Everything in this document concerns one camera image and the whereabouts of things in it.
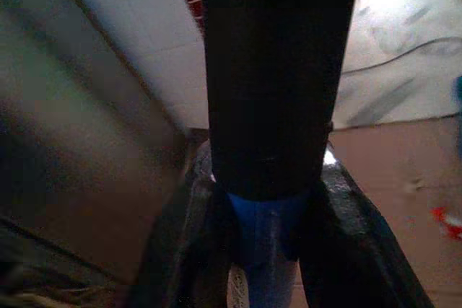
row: white tiled wall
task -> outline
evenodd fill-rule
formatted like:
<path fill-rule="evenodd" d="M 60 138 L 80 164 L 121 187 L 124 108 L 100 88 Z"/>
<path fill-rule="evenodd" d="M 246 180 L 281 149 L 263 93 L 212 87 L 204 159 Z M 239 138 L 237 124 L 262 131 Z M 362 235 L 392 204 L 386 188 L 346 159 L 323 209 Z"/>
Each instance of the white tiled wall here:
<path fill-rule="evenodd" d="M 184 0 L 83 0 L 178 120 L 208 128 L 204 44 Z"/>

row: black pole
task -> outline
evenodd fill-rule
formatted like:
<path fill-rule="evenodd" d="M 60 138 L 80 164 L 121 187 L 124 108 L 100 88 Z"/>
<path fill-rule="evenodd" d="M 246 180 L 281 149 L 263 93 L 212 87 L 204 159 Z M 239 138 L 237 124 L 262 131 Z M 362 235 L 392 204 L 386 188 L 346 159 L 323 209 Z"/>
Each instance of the black pole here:
<path fill-rule="evenodd" d="M 213 172 L 261 201 L 320 180 L 354 0 L 204 0 Z"/>

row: black post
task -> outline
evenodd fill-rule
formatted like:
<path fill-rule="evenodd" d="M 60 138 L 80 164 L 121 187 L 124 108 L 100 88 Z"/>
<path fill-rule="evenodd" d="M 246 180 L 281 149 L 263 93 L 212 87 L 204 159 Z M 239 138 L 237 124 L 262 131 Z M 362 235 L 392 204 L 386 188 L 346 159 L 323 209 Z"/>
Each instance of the black post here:
<path fill-rule="evenodd" d="M 262 201 L 320 180 L 354 0 L 204 0 L 214 176 Z"/>

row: brown floor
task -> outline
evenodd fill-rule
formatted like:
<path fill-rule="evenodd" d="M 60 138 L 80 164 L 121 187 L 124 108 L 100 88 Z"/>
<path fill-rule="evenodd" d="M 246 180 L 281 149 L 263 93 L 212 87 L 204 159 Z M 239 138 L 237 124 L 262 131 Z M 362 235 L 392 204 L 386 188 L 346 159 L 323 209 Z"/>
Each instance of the brown floor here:
<path fill-rule="evenodd" d="M 457 119 L 334 132 L 331 142 L 380 209 L 436 308 L 462 307 L 462 240 L 444 236 L 430 209 L 462 216 Z M 307 307 L 300 276 L 291 308 Z"/>

